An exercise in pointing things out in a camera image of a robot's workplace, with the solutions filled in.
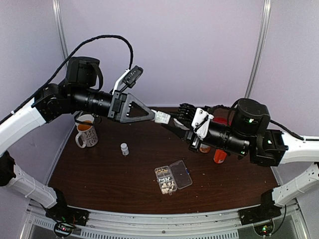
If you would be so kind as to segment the small white pill bottle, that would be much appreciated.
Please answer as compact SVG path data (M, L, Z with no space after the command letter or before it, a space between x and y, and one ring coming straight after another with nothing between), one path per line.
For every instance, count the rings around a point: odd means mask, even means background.
M167 114L165 112L162 111L156 111L156 110L152 110L152 112L154 112L155 117L153 119L153 121L155 123L160 123L160 124L169 124L171 115Z

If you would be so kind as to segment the grey capped vitamin bottle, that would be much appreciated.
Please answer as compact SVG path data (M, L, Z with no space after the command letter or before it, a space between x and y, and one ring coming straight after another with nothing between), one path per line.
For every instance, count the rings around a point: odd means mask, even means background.
M209 153L211 150L211 147L209 145L206 145L206 144L201 144L199 150L202 153Z

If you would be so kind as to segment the clear plastic pill organizer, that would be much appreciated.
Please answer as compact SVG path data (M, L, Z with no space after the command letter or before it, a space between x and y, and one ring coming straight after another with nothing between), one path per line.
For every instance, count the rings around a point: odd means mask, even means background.
M168 172L156 173L156 170L158 169L167 169ZM167 182L173 182L175 184L173 188L174 192L177 190L181 190L186 187L189 187L190 185L193 184L190 173L183 160L176 161L172 163L171 165L165 165L165 166L155 168L154 172L155 172L157 183L159 185L160 190L161 190L161 184L164 182L159 182L158 179L164 178L164 177L171 177L171 180Z

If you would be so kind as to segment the orange pill bottle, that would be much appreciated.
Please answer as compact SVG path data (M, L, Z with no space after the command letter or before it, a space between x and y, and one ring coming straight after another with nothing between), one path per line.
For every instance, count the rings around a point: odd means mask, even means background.
M224 162L224 160L226 159L226 157L227 157L227 153L226 153L226 152L224 152L224 151L221 150L221 149L217 149L217 150L215 151L213 160L214 160L214 162L215 162L216 164L221 164L221 163Z

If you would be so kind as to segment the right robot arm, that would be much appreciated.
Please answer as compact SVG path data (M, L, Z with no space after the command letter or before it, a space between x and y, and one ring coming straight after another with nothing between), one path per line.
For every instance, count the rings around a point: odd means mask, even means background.
M268 108L255 100L238 99L229 112L232 120L226 124L213 121L213 114L203 108L181 104L176 113L158 113L156 123L186 140L197 151L201 143L221 149L264 167L276 167L291 162L310 162L305 172L268 192L256 208L259 219L267 219L287 202L319 184L319 139L299 136L273 121Z

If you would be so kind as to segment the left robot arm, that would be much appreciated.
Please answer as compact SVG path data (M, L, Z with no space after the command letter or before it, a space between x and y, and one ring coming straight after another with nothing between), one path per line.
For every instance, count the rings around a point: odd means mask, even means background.
M51 123L61 115L84 111L120 123L152 120L155 113L130 93L143 73L135 66L127 69L115 82L111 93L101 90L103 75L100 61L91 57L71 57L65 79L40 89L17 112L0 124L0 185L12 187L25 197L52 210L61 221L72 216L63 193L45 186L25 173L8 149L21 138Z

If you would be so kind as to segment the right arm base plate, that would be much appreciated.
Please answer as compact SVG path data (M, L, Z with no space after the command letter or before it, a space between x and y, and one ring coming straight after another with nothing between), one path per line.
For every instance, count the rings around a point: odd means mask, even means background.
M265 208L259 205L251 208L241 209L238 211L238 213L241 225L248 225L279 217L281 215L281 208L276 206Z

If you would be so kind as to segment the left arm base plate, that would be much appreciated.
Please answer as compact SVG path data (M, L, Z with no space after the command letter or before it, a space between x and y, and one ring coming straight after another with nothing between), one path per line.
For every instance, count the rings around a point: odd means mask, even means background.
M44 208L46 216L56 222L67 223L72 226L86 226L89 219L89 211L73 207Z

